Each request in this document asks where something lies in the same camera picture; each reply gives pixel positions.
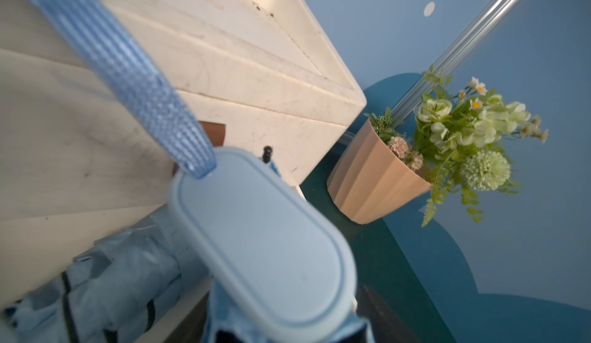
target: wooden panel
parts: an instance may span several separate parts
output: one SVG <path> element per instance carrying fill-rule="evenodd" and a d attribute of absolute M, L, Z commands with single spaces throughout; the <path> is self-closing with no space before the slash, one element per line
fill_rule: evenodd
<path fill-rule="evenodd" d="M 270 13 L 251 0 L 159 0 L 177 12 L 198 18 L 285 59 L 321 75 L 298 45 L 277 24 Z"/>
<path fill-rule="evenodd" d="M 340 124 L 344 129 L 365 105 L 360 89 L 339 85 L 263 51 L 166 2 L 102 1 L 177 89 Z M 0 48 L 70 65 L 80 63 L 24 0 L 5 4 L 0 10 Z"/>
<path fill-rule="evenodd" d="M 275 21 L 329 80 L 361 91 L 304 0 L 253 1 L 274 14 Z"/>
<path fill-rule="evenodd" d="M 166 201 L 173 162 L 89 70 L 0 50 L 0 220 Z M 300 184 L 344 127 L 181 92 L 225 145 Z"/>

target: white polka dot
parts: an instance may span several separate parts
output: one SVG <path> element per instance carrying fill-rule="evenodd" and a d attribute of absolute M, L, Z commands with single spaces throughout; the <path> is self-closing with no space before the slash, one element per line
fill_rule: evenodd
<path fill-rule="evenodd" d="M 427 4 L 425 10 L 423 11 L 423 14 L 425 15 L 425 17 L 429 17 L 433 13 L 433 10 L 435 10 L 435 2 Z"/>

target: pink flower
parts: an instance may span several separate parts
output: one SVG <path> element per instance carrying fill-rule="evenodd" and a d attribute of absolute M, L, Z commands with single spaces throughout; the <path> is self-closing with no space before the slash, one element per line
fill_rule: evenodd
<path fill-rule="evenodd" d="M 418 153 L 417 151 L 412 151 L 410 162 L 408 162 L 408 166 L 413 170 L 416 171 L 423 167 L 423 155 Z"/>
<path fill-rule="evenodd" d="M 402 137 L 392 137 L 390 143 L 388 143 L 388 148 L 390 148 L 399 159 L 403 159 L 410 150 L 407 141 Z"/>

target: dark teal floor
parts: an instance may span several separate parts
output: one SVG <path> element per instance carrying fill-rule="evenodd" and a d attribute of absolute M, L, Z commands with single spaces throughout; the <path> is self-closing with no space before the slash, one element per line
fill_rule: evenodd
<path fill-rule="evenodd" d="M 326 155 L 301 190 L 349 242 L 357 263 L 358 285 L 374 288 L 422 343 L 455 342 L 384 221 L 358 225 L 333 204 L 326 181 L 338 159 L 333 153 Z"/>

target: green flower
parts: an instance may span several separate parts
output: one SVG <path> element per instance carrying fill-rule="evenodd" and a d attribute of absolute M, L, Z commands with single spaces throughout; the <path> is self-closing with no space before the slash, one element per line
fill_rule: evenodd
<path fill-rule="evenodd" d="M 501 135 L 497 134 L 493 121 L 483 119 L 474 124 L 474 145 L 476 147 L 482 148 L 500 138 Z"/>
<path fill-rule="evenodd" d="M 445 127 L 444 124 L 441 123 L 434 123 L 433 125 L 431 125 L 431 131 L 433 132 L 433 136 L 436 137 L 440 137 L 441 139 L 443 139 L 445 137 L 445 134 L 447 134 L 447 128 Z"/>
<path fill-rule="evenodd" d="M 494 95 L 488 105 L 480 112 L 478 118 L 490 122 L 491 127 L 503 134 L 513 133 L 519 126 L 529 124 L 531 114 L 525 110 L 525 104 L 519 102 L 504 105 L 501 96 Z"/>
<path fill-rule="evenodd" d="M 499 152 L 480 151 L 460 168 L 468 186 L 476 191 L 495 191 L 511 176 L 511 166 Z"/>
<path fill-rule="evenodd" d="M 430 99 L 414 109 L 414 115 L 424 123 L 441 121 L 452 111 L 453 105 L 447 99 Z"/>
<path fill-rule="evenodd" d="M 469 146 L 470 144 L 472 144 L 474 141 L 474 132 L 469 132 L 466 130 L 462 134 L 462 132 L 457 131 L 453 134 L 450 134 L 447 137 L 447 139 L 444 139 L 443 135 L 433 134 L 431 135 L 431 138 L 429 138 L 429 140 L 431 141 L 431 143 L 435 144 L 435 147 L 439 149 L 440 153 L 444 153 L 450 149 L 456 149 L 456 147 L 458 146 Z"/>
<path fill-rule="evenodd" d="M 373 129 L 378 133 L 378 135 L 380 135 L 380 133 L 384 132 L 388 128 L 392 128 L 392 125 L 394 125 L 394 119 L 392 118 L 392 116 L 384 115 L 378 117 L 378 119 L 375 121 Z"/>

